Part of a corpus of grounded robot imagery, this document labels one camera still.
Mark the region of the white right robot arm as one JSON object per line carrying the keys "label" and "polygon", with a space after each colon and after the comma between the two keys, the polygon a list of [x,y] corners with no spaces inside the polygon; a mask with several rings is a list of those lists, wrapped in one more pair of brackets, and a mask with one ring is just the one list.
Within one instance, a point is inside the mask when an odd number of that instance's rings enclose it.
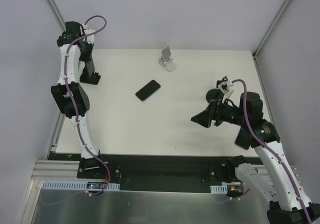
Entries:
{"label": "white right robot arm", "polygon": [[258,176],[257,171],[242,156],[228,158],[215,170],[215,177],[225,183],[241,181],[248,189],[265,200],[271,224],[311,224],[320,217],[320,205],[313,203],[297,181],[285,157],[276,128],[263,118],[263,101],[255,92],[242,93],[239,106],[224,98],[218,89],[206,94],[207,108],[190,120],[205,128],[223,122],[240,127],[235,145],[259,156],[271,182]]}

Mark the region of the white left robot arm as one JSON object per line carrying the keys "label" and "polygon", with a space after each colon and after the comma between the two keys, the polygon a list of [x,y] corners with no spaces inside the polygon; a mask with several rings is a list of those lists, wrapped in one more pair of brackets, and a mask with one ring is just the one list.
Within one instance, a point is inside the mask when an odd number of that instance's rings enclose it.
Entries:
{"label": "white left robot arm", "polygon": [[59,79],[50,91],[60,112],[75,129],[80,146],[79,170],[99,179],[105,175],[106,167],[99,161],[101,153],[89,123],[90,100],[81,86],[97,85],[101,78],[92,57],[94,40],[95,30],[86,24],[66,22],[65,31],[57,39],[61,55]]}

